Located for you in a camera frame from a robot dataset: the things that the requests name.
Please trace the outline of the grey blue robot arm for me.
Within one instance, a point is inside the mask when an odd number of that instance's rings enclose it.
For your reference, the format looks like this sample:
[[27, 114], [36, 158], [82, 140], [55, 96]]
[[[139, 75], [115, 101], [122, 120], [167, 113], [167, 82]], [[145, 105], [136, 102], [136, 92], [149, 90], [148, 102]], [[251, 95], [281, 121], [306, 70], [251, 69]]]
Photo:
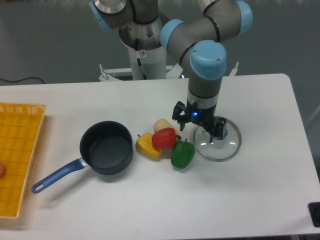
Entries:
[[166, 56], [186, 73], [187, 102], [178, 102], [172, 118], [181, 128], [193, 123], [222, 140], [227, 121], [215, 116], [227, 52], [222, 41], [247, 32], [253, 12], [243, 0], [200, 0], [202, 17], [192, 23], [169, 20], [156, 0], [92, 0], [90, 9], [106, 32], [118, 29], [135, 80], [163, 79]]

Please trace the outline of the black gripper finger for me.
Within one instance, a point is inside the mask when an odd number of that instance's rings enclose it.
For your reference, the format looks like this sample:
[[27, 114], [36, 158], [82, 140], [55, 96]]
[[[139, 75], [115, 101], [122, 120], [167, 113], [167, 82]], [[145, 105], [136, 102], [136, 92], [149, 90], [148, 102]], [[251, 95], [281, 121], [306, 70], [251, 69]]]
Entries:
[[179, 124], [180, 131], [183, 131], [185, 125], [191, 122], [191, 117], [188, 114], [188, 109], [181, 101], [178, 101], [174, 106], [171, 118]]
[[214, 117], [209, 123], [202, 126], [209, 133], [209, 143], [214, 139], [223, 140], [227, 136], [227, 119], [224, 117]]

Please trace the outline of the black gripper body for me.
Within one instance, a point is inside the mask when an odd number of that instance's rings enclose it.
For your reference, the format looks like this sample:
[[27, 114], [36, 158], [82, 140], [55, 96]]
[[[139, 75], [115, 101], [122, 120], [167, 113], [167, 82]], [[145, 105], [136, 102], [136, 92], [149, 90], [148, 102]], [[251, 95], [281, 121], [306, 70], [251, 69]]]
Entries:
[[193, 123], [205, 129], [212, 129], [214, 127], [216, 106], [217, 104], [210, 108], [199, 108], [187, 100], [186, 122]]

